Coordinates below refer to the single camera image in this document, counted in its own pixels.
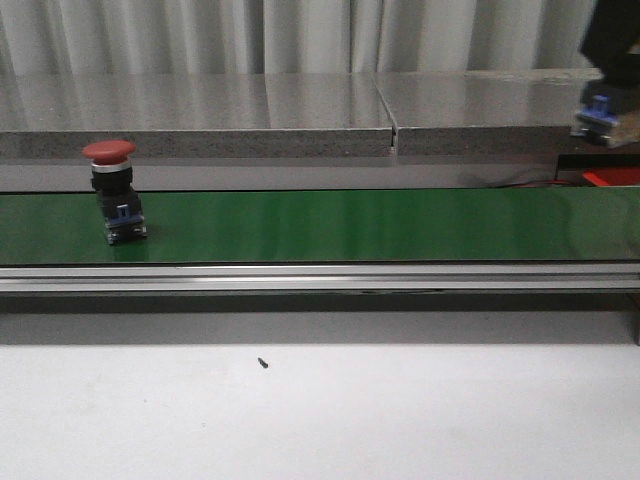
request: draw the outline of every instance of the aluminum rail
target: aluminum rail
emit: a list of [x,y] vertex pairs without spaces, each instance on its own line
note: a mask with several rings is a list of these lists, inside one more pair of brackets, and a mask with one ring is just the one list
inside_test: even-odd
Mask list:
[[0,268],[0,293],[640,291],[640,262]]

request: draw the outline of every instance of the granite slab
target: granite slab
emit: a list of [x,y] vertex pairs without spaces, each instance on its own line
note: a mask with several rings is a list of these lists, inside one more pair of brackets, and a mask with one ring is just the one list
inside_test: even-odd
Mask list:
[[366,74],[0,77],[0,156],[114,137],[147,157],[388,156],[392,126]]
[[[611,151],[569,136],[580,92],[596,69],[378,73],[398,155]],[[640,145],[615,150],[640,153]]]

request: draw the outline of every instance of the conveyor belt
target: conveyor belt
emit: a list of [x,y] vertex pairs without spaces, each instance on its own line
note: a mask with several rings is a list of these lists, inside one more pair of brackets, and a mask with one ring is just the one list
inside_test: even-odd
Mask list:
[[640,288],[636,188],[142,199],[149,238],[110,247],[93,194],[0,196],[2,290]]

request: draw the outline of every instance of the green conveyor belt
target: green conveyor belt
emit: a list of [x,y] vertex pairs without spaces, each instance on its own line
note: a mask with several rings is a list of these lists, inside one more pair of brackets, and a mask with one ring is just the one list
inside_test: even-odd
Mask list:
[[94,194],[0,195],[0,265],[638,260],[640,189],[143,193],[115,247]]

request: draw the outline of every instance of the emergency stop button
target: emergency stop button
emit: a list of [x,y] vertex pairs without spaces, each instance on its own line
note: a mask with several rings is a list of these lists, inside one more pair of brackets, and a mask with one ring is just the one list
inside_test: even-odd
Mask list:
[[87,145],[82,149],[82,154],[93,159],[94,165],[106,166],[127,162],[127,155],[135,150],[135,144],[126,140],[105,140]]

